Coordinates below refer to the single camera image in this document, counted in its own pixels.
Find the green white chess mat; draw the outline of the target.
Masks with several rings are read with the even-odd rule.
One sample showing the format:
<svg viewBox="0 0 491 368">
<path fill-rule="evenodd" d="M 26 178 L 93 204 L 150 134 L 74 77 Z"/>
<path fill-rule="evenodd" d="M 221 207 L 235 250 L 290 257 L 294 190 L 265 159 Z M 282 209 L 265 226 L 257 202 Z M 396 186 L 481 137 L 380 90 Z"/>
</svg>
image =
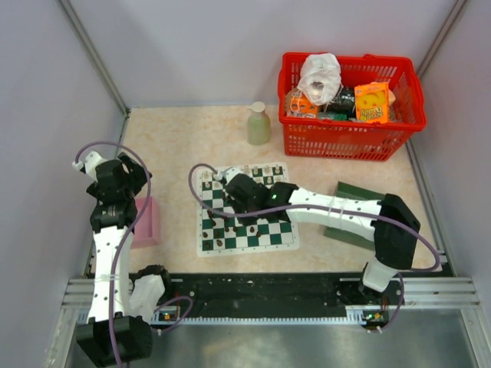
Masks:
<svg viewBox="0 0 491 368">
<path fill-rule="evenodd" d="M 222 184 L 209 169 L 198 169 L 193 188 L 207 205 L 231 212 Z M 203 207 L 197 209 L 196 252 L 200 257 L 290 251 L 300 247 L 298 226 L 282 220 L 258 219 L 243 225 L 237 218 L 219 218 Z"/>
</svg>

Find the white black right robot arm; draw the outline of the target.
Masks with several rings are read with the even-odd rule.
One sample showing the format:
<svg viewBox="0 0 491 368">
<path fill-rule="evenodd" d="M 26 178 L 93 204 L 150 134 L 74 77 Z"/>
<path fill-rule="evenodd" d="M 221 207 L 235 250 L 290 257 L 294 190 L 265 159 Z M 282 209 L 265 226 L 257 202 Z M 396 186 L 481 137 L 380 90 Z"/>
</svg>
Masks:
<svg viewBox="0 0 491 368">
<path fill-rule="evenodd" d="M 267 187 L 239 169 L 230 169 L 217 179 L 244 225 L 258 219 L 314 223 L 372 242 L 374 257 L 358 284 L 360 298 L 369 304 L 386 294 L 397 272 L 412 267 L 420 222 L 397 195 L 360 200 L 322 195 L 286 182 Z"/>
</svg>

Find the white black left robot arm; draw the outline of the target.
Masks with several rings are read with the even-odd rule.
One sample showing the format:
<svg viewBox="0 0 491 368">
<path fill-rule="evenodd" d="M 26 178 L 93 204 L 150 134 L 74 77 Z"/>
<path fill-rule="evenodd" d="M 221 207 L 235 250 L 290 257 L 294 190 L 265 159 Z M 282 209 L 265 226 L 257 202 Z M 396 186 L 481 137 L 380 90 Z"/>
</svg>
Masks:
<svg viewBox="0 0 491 368">
<path fill-rule="evenodd" d="M 134 223 L 140 217 L 135 196 L 151 175 L 125 153 L 105 159 L 91 151 L 73 167 L 93 179 L 87 193 L 96 199 L 90 216 L 96 251 L 94 291 L 76 341 L 96 367 L 146 359 L 153 347 L 150 322 L 156 306 L 169 302 L 174 293 L 159 265 L 130 279 Z"/>
</svg>

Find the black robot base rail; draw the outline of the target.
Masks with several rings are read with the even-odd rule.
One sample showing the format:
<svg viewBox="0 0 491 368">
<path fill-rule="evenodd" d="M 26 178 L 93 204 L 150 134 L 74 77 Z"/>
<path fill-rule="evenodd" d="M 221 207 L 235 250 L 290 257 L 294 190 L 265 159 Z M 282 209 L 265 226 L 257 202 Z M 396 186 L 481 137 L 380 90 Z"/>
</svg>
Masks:
<svg viewBox="0 0 491 368">
<path fill-rule="evenodd" d="M 364 287 L 355 273 L 172 274 L 161 299 L 186 295 L 196 320 L 311 320 L 346 317 L 348 308 L 387 311 L 397 306 L 402 287 L 396 279 L 381 293 Z"/>
</svg>

